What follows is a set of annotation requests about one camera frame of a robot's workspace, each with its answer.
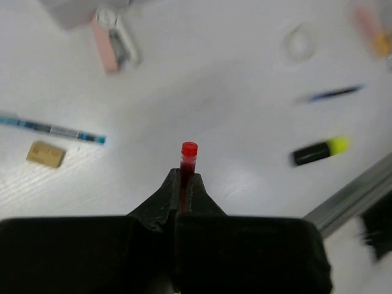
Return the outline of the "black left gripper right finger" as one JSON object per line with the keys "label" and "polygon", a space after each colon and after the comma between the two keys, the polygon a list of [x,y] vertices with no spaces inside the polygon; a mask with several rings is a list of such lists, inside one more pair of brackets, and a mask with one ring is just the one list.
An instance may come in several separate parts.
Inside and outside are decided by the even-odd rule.
{"label": "black left gripper right finger", "polygon": [[189,177],[186,187],[180,173],[176,175],[176,217],[194,214],[203,216],[227,216],[222,208],[208,195],[201,174]]}

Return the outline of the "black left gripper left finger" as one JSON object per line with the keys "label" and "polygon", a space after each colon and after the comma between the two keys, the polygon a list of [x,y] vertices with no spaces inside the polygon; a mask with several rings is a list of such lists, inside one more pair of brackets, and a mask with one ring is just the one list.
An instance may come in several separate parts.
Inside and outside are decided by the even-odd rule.
{"label": "black left gripper left finger", "polygon": [[177,209],[178,169],[173,168],[160,188],[126,216],[136,219],[152,232],[163,232]]}

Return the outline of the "pink and black highlighter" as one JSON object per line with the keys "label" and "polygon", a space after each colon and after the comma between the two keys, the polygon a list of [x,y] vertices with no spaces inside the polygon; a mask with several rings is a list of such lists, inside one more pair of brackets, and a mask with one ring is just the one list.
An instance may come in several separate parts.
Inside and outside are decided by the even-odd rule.
{"label": "pink and black highlighter", "polygon": [[186,141],[181,147],[181,160],[180,160],[180,199],[181,211],[184,211],[186,205],[186,189],[189,178],[195,173],[195,164],[197,160],[198,145],[194,142]]}

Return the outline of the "blue transparent pen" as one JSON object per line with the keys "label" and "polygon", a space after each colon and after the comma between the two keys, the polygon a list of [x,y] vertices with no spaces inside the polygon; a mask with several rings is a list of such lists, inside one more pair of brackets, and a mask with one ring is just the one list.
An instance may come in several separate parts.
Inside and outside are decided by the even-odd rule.
{"label": "blue transparent pen", "polygon": [[20,119],[7,115],[1,115],[1,125],[24,128],[59,137],[93,142],[100,145],[104,145],[106,142],[106,137],[102,135],[96,135],[82,130],[74,130],[66,127],[54,126],[51,124]]}

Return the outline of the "dark blue pen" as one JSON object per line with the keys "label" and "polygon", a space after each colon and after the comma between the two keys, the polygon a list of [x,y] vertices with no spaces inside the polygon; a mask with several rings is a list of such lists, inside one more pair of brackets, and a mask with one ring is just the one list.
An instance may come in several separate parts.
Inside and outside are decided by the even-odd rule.
{"label": "dark blue pen", "polygon": [[309,94],[307,96],[299,97],[293,103],[295,105],[298,105],[298,104],[318,102],[321,100],[333,99],[335,97],[356,93],[358,91],[361,91],[362,89],[364,89],[364,85],[353,85],[341,89],[333,89],[333,90],[318,92],[315,94]]}

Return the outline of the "pink and orange eraser stick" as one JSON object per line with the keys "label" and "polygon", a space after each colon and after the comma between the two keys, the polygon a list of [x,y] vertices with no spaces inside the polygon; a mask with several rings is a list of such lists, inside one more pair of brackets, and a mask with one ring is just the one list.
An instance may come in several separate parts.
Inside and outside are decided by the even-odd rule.
{"label": "pink and orange eraser stick", "polygon": [[350,1],[349,11],[367,51],[375,58],[386,58],[391,53],[391,42],[383,27],[377,1]]}

